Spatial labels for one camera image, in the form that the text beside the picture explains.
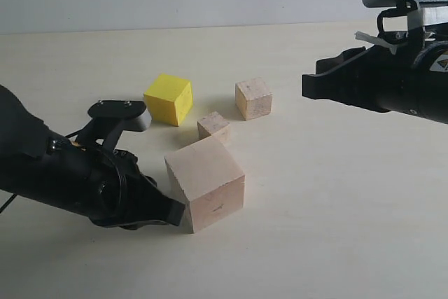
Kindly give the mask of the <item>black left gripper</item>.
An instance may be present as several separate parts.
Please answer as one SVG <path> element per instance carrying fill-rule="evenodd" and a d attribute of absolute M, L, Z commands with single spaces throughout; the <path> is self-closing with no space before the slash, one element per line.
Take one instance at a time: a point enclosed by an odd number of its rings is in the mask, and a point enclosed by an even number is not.
<path fill-rule="evenodd" d="M 164 195 L 127 151 L 51 138 L 36 156 L 1 156 L 1 189 L 103 228 L 180 225 L 185 204 Z"/>

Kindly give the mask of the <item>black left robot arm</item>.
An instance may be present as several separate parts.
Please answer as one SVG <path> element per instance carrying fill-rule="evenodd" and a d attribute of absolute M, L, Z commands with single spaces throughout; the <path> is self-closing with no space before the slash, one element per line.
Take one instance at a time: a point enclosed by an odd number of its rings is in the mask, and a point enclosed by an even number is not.
<path fill-rule="evenodd" d="M 161 192 L 138 159 L 117 147 L 123 132 L 144 132 L 141 100 L 101 100 L 89 122 L 63 136 L 1 89 L 1 189 L 88 218 L 103 228 L 179 225 L 185 205 Z"/>

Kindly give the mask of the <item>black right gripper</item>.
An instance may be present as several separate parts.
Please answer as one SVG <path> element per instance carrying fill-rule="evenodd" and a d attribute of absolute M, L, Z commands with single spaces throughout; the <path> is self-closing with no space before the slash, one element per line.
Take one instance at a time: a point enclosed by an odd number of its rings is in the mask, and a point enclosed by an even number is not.
<path fill-rule="evenodd" d="M 369 111 L 390 111 L 447 122 L 447 42 L 418 50 L 350 48 L 318 60 L 316 74 L 301 76 L 302 96 Z"/>

